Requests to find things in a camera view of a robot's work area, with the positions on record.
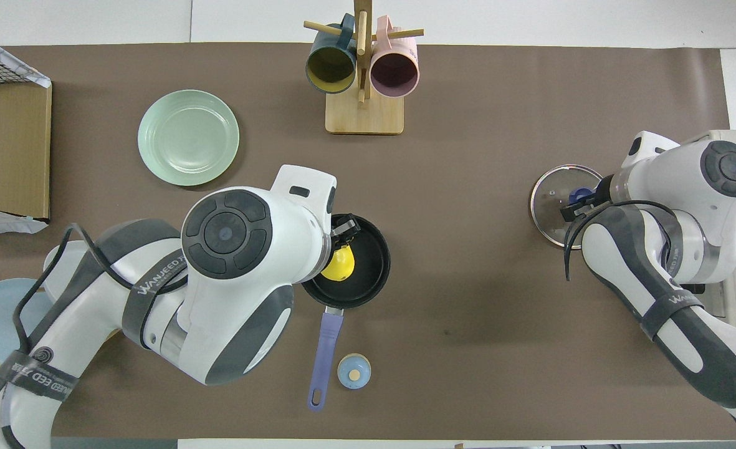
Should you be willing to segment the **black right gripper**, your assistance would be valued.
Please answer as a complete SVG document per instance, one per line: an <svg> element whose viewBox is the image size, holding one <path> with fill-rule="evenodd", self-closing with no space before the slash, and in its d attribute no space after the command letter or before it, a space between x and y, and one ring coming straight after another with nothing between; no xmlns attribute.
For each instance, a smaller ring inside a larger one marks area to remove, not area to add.
<svg viewBox="0 0 736 449"><path fill-rule="evenodd" d="M596 190L588 187L576 188L569 194L569 205L561 208L561 216L565 222L573 222L578 217L587 215L591 211L602 207L616 204L613 199L612 190L614 177L605 176L596 187Z"/></svg>

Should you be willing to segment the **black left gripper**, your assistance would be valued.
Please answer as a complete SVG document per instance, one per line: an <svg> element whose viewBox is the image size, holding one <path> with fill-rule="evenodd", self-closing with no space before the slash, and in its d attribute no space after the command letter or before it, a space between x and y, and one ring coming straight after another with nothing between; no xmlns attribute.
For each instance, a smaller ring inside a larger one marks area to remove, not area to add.
<svg viewBox="0 0 736 449"><path fill-rule="evenodd" d="M362 227L357 216L353 214L339 214L332 216L331 239L334 252L350 245L360 233Z"/></svg>

